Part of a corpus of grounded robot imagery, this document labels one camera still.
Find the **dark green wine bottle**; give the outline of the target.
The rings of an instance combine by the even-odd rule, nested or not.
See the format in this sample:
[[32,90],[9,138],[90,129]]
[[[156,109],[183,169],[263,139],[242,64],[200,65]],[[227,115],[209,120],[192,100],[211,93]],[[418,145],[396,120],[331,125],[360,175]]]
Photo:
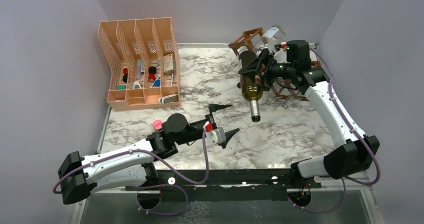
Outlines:
[[261,120],[259,100],[263,96],[261,79],[257,75],[240,75],[240,89],[243,98],[249,103],[251,120]]

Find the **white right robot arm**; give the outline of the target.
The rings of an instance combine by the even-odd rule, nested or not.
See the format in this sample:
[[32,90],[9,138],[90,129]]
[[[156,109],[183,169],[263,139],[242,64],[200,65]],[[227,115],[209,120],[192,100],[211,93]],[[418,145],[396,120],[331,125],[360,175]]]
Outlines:
[[285,62],[278,62],[266,47],[258,53],[246,50],[238,56],[241,63],[239,86],[250,104],[252,121],[261,119],[258,101],[262,93],[282,78],[289,80],[315,106],[334,143],[334,150],[325,156],[293,163],[289,183],[300,188],[313,177],[351,180],[352,174],[368,170],[371,165],[375,165],[375,180],[378,181],[381,168],[376,153],[380,142],[376,136],[366,134],[348,114],[326,71],[312,65],[309,43],[291,40],[285,45],[276,45],[276,50],[286,53]]

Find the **clear glass bottle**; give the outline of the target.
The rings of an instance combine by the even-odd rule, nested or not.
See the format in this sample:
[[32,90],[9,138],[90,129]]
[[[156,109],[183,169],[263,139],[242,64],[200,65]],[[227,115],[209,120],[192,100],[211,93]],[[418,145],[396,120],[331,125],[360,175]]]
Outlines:
[[293,98],[292,98],[290,92],[284,91],[283,94],[278,94],[274,98],[267,99],[265,101],[265,104],[270,106],[270,105],[276,103],[279,106],[287,109],[290,106],[292,101],[293,101]]

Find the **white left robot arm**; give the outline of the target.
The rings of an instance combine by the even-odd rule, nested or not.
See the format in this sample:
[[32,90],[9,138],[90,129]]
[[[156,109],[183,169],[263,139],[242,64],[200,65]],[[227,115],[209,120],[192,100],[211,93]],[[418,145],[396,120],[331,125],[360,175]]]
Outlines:
[[62,196],[63,204],[74,204],[102,189],[133,185],[135,178],[130,174],[126,174],[125,178],[106,177],[136,165],[143,168],[137,184],[144,189],[152,189],[157,184],[154,162],[164,162],[178,153],[178,145],[201,140],[204,147],[207,144],[223,149],[227,147],[229,140],[240,129],[225,131],[217,126],[213,116],[214,112],[227,107],[210,104],[205,118],[192,123],[181,113],[171,114],[158,130],[146,138],[114,151],[87,156],[81,156],[78,151],[71,152],[57,172],[59,180],[52,191]]

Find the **clear bottle with white label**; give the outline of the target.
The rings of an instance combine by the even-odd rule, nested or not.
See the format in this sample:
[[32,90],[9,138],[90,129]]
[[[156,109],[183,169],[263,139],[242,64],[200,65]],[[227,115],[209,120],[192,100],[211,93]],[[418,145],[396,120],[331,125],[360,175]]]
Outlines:
[[281,44],[286,35],[286,31],[281,25],[273,25],[255,42],[253,51],[260,54],[262,50],[267,49],[270,53],[275,53],[275,46]]

